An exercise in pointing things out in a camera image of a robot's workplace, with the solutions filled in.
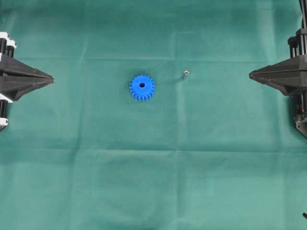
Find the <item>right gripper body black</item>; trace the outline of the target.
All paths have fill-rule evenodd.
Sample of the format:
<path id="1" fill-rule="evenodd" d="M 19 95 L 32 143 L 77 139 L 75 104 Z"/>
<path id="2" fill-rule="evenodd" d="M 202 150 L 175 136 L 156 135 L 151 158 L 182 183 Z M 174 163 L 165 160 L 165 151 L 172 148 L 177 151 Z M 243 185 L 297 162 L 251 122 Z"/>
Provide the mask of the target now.
<path id="1" fill-rule="evenodd" d="M 307 29 L 299 29 L 296 36 L 288 39 L 288 44 L 290 57 L 305 55 L 307 53 Z M 299 93 L 291 96 L 291 99 L 295 127 L 304 137 L 307 137 L 307 88 L 303 87 Z"/>

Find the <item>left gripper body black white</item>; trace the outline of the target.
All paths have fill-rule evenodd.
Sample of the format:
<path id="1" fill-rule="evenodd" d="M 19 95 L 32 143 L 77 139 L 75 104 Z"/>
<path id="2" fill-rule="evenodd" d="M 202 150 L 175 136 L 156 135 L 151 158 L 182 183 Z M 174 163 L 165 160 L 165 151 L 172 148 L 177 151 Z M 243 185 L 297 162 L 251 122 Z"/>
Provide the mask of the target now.
<path id="1" fill-rule="evenodd" d="M 16 49 L 16 42 L 10 39 L 7 32 L 0 33 L 0 58 L 7 55 L 14 56 L 14 50 Z M 4 130 L 8 125 L 8 105 L 12 103 L 4 94 L 0 94 L 0 130 Z"/>

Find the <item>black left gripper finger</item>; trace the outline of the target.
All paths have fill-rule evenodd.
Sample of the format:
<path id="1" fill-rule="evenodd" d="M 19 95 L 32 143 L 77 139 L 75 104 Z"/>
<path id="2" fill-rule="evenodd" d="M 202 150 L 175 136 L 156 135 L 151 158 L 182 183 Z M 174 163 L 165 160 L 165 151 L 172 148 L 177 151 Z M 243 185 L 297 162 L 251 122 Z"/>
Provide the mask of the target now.
<path id="1" fill-rule="evenodd" d="M 51 75 L 30 67 L 9 56 L 0 57 L 0 70 L 10 76 L 34 77 L 54 81 Z"/>
<path id="2" fill-rule="evenodd" d="M 53 78 L 5 76 L 0 78 L 0 93 L 12 101 L 18 101 L 23 95 L 52 83 Z"/>

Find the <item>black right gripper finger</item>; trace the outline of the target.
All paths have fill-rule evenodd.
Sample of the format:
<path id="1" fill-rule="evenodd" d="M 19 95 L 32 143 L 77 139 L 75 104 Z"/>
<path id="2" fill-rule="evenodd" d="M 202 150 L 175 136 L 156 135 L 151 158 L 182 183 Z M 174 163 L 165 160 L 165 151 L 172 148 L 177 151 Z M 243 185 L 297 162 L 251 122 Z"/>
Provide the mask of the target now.
<path id="1" fill-rule="evenodd" d="M 285 61 L 268 65 L 263 68 L 257 69 L 249 73 L 251 79 L 256 79 L 259 75 L 268 75 L 275 73 L 288 73 L 288 72 L 300 72 L 307 70 L 307 58 L 306 57 L 293 57 Z"/>
<path id="2" fill-rule="evenodd" d="M 290 86 L 287 84 L 283 84 L 283 83 L 274 83 L 269 81 L 268 79 L 264 79 L 264 78 L 259 78 L 259 77 L 255 77 L 255 76 L 250 76 L 250 79 L 267 85 L 269 87 L 272 87 L 278 91 L 280 91 L 284 96 L 294 96 L 297 94 L 301 94 L 302 92 L 306 91 L 307 88 L 306 87 L 302 87 L 302 86 Z"/>

